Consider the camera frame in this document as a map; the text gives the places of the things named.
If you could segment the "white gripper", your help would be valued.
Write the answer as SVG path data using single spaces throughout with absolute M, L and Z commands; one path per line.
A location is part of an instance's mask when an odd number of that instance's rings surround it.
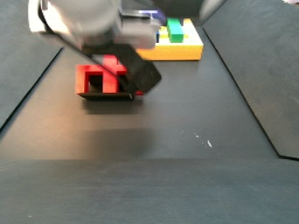
M 113 41 L 117 44 L 128 44 L 134 49 L 152 49 L 156 43 L 156 33 L 161 26 L 160 21 L 137 10 L 121 10 L 118 17 L 118 32 Z

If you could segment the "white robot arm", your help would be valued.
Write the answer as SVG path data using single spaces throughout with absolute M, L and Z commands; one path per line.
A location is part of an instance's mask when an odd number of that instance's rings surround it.
M 152 49 L 160 29 L 157 19 L 137 11 L 128 14 L 121 0 L 28 0 L 32 33 L 57 34 L 80 46 L 129 44 Z

